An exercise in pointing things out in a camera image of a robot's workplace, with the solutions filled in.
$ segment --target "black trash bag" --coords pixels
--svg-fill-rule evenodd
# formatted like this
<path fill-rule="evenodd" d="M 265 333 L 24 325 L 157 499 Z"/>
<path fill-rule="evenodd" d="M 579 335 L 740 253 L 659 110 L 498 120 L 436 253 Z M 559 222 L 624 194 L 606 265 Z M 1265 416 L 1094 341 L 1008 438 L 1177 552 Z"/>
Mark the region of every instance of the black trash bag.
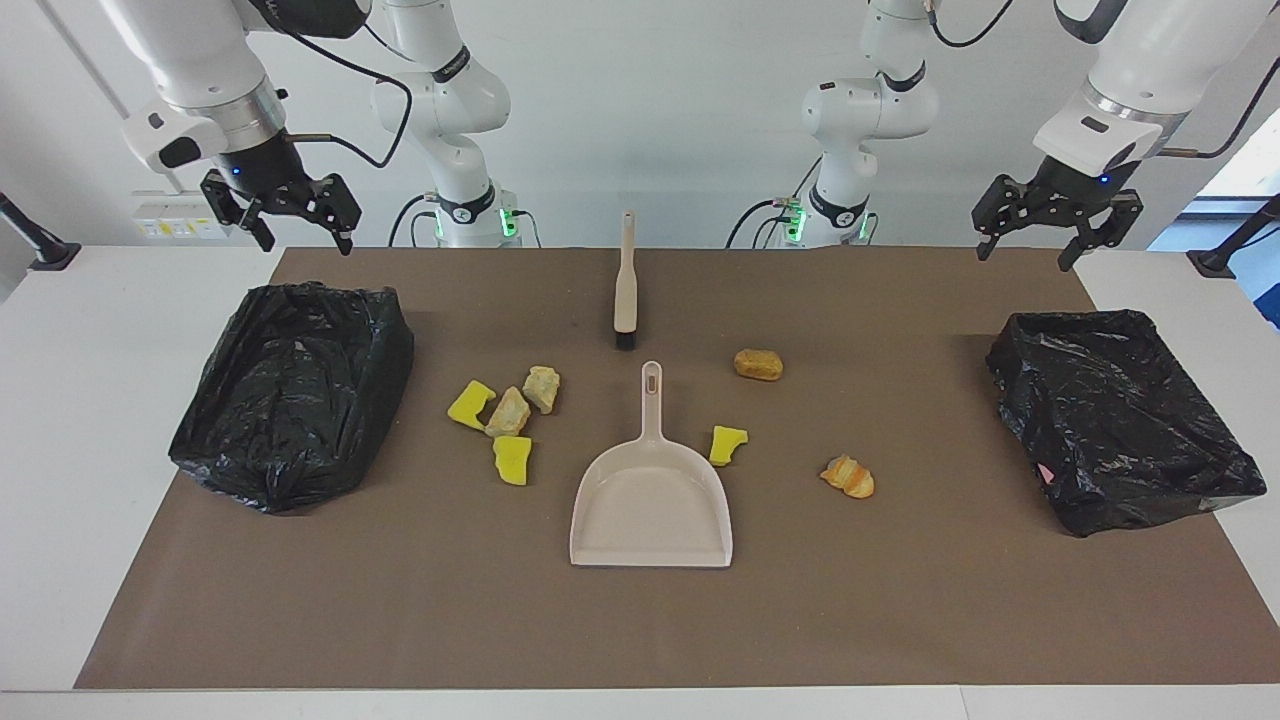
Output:
<path fill-rule="evenodd" d="M 987 355 L 1000 416 L 1073 534 L 1149 528 L 1267 488 L 1151 319 L 1016 314 Z"/>
<path fill-rule="evenodd" d="M 205 364 L 169 457 L 214 492 L 280 512 L 349 492 L 413 366 L 394 290 L 251 290 Z"/>

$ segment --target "dustpan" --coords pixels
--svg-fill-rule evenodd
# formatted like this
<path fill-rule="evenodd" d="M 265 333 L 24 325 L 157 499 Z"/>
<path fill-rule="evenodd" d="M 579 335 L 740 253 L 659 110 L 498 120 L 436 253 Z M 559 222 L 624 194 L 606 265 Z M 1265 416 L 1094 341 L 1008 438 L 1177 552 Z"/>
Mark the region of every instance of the dustpan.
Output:
<path fill-rule="evenodd" d="M 716 469 L 662 437 L 662 365 L 641 369 L 640 437 L 586 469 L 573 501 L 573 565 L 728 568 L 733 533 Z"/>

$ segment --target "bin covered with black bag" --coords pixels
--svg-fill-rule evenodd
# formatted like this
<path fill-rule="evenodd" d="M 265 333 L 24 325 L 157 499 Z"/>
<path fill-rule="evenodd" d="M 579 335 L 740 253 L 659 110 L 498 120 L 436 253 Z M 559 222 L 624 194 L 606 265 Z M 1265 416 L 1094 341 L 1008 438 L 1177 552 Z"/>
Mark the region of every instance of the bin covered with black bag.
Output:
<path fill-rule="evenodd" d="M 1000 416 L 1075 536 L 1160 525 L 1266 492 L 1142 313 L 1012 315 L 987 366 L 1004 391 Z"/>
<path fill-rule="evenodd" d="M 262 512 L 349 492 L 390 429 L 412 365 L 394 290 L 251 290 L 205 364 L 169 457 Z"/>

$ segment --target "white table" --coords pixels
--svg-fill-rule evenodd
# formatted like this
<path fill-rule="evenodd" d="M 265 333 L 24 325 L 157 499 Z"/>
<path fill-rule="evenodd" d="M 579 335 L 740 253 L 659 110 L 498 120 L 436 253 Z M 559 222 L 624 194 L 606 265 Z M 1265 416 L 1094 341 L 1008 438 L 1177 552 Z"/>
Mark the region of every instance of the white table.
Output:
<path fill-rule="evenodd" d="M 0 305 L 0 717 L 1280 717 L 1280 685 L 700 691 L 70 692 L 160 505 L 168 442 L 244 291 L 279 254 L 86 247 Z M 1144 310 L 1280 483 L 1280 334 L 1181 255 L 1078 265 L 1100 309 Z M 1280 497 L 1219 512 L 1280 616 Z"/>

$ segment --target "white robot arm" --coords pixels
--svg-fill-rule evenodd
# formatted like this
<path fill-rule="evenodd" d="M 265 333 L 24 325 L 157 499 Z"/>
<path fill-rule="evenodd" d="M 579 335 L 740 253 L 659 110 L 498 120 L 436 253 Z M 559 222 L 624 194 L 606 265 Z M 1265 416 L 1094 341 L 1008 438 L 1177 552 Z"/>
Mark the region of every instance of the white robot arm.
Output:
<path fill-rule="evenodd" d="M 383 0 L 383 8 L 399 53 L 431 70 L 394 77 L 413 92 L 408 132 L 435 181 L 439 240 L 449 247 L 518 243 L 511 222 L 515 196 L 489 178 L 484 154 L 465 137 L 507 123 L 507 87 L 471 56 L 448 0 Z M 372 101 L 383 127 L 394 131 L 403 104 L 399 92 L 376 85 Z"/>
<path fill-rule="evenodd" d="M 125 140 L 147 167 L 165 170 L 212 158 L 216 169 L 201 190 L 224 224 L 239 225 L 270 250 L 275 238 L 261 215 L 296 215 L 328 229 L 343 254 L 351 251 L 360 205 L 342 177 L 307 176 L 284 129 L 284 95 L 271 86 L 244 33 L 270 27 L 349 37 L 369 15 L 369 0 L 100 3 L 146 63 L 159 95 L 125 123 Z"/>
<path fill-rule="evenodd" d="M 1115 247 L 1142 213 L 1121 190 L 1160 154 L 1208 83 L 1262 26 L 1275 0 L 1055 0 L 1062 27 L 1098 46 L 1088 79 L 1036 135 L 1046 154 L 1036 177 L 1000 176 L 973 210 L 986 260 L 1000 238 L 1034 225 L 1075 228 L 1059 258 L 1068 270 L 1088 250 Z M 1091 218 L 1108 211 L 1094 228 Z"/>
<path fill-rule="evenodd" d="M 878 170 L 864 143 L 923 135 L 938 117 L 924 65 L 931 41 L 922 0 L 870 0 L 861 47 L 878 72 L 823 82 L 805 96 L 805 129 L 822 143 L 822 169 L 783 247 L 838 245 L 858 232 Z"/>

